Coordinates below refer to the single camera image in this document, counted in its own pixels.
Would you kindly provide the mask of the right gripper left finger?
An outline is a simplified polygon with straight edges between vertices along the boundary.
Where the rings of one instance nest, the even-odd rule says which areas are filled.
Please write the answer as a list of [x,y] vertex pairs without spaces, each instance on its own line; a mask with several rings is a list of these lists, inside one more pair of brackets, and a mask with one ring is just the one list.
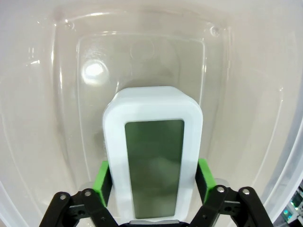
[[89,218],[95,227],[119,226],[107,209],[112,186],[109,162],[103,161],[92,188],[53,196],[40,226],[75,227],[83,218]]

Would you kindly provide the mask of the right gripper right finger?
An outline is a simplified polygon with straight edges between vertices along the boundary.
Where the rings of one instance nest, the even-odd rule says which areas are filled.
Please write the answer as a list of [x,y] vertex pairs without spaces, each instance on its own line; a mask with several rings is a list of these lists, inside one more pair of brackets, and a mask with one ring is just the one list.
[[202,206],[190,227],[213,227],[220,215],[230,216],[238,227],[272,227],[265,207],[249,186],[238,191],[217,184],[205,159],[198,160],[195,180]]

